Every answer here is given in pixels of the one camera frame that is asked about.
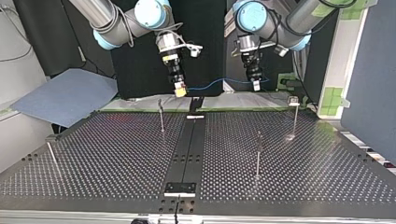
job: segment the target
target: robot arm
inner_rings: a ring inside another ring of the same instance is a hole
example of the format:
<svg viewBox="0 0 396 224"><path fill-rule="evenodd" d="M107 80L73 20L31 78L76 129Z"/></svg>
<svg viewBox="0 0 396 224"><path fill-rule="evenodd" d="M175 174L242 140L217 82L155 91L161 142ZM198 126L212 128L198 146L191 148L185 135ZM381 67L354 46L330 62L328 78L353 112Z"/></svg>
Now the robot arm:
<svg viewBox="0 0 396 224"><path fill-rule="evenodd" d="M192 57L198 57L202 47L187 44L175 30L172 8L168 0L139 0L135 8L123 12L110 0L70 0L87 18L93 28L93 35L104 49L119 48L134 39L157 33L157 45L169 70L169 80L175 85L177 97L186 95L185 76L182 68L181 49L187 48Z"/></svg>
<svg viewBox="0 0 396 224"><path fill-rule="evenodd" d="M329 0L301 0L286 18L282 18L258 0L239 0L233 5L242 61L247 68L247 78L253 82L255 91L260 90L263 77L258 57L261 41L258 39L276 43L280 56L284 56L289 49L304 49L316 25L337 8L350 7L356 2L341 0L343 1L344 5L334 5Z"/></svg>

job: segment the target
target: black backdrop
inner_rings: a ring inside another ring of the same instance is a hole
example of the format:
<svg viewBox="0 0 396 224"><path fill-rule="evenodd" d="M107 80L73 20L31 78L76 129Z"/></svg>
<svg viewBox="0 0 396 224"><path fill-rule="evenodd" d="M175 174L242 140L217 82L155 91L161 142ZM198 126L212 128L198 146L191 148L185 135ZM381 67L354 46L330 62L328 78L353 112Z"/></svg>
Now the black backdrop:
<svg viewBox="0 0 396 224"><path fill-rule="evenodd" d="M137 0L113 0L124 11L134 7ZM225 0L171 0L175 21L184 25L177 31L186 41L204 46L199 58L191 58L184 52L186 84L203 87L224 75L224 16ZM155 45L155 34L142 36L131 49L124 45L112 50L113 64L118 76L120 96L135 98L153 94L173 93L168 83L167 69L161 61ZM216 96L222 85L207 91L196 91L189 96Z"/></svg>

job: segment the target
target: steel pin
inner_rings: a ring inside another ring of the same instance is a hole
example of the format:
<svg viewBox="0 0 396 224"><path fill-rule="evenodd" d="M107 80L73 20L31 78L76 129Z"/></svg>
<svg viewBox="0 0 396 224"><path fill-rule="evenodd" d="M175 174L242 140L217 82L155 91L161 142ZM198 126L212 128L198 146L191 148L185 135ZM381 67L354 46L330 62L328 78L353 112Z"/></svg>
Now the steel pin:
<svg viewBox="0 0 396 224"><path fill-rule="evenodd" d="M163 100L159 99L158 100L158 107L160 108L160 118L161 118L161 132L165 132L165 128L163 127L163 105L162 105Z"/></svg>

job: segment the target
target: perforated metal table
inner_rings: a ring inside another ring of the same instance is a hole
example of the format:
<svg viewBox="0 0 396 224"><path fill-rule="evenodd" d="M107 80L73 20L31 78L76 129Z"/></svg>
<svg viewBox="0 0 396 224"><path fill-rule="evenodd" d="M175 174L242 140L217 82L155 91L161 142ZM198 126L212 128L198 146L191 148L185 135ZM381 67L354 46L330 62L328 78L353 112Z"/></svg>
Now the perforated metal table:
<svg viewBox="0 0 396 224"><path fill-rule="evenodd" d="M289 111L186 116L165 114L164 133L156 113L83 120L0 174L0 210L396 219L396 176L310 112L291 140ZM169 182L196 196L165 198Z"/></svg>

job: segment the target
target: white wall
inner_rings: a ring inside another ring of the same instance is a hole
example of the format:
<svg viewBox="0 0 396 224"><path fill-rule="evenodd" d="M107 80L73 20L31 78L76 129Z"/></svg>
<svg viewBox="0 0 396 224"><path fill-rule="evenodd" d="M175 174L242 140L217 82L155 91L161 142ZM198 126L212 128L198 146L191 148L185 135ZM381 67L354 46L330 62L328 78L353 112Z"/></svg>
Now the white wall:
<svg viewBox="0 0 396 224"><path fill-rule="evenodd" d="M14 7L11 0L0 0L0 4ZM19 18L10 12L8 15L23 31ZM28 49L29 45L0 12L0 61L18 57ZM33 50L17 61L0 63L0 105L21 98L45 81L43 69Z"/></svg>
<svg viewBox="0 0 396 224"><path fill-rule="evenodd" d="M14 7L11 0L0 0L0 4ZM23 31L19 18L11 12L8 15ZM0 12L0 61L18 57L28 49L29 45ZM0 62L0 111L45 82L44 72L33 50L17 61ZM0 112L0 173L44 145L50 134L52 130L46 121L16 111Z"/></svg>

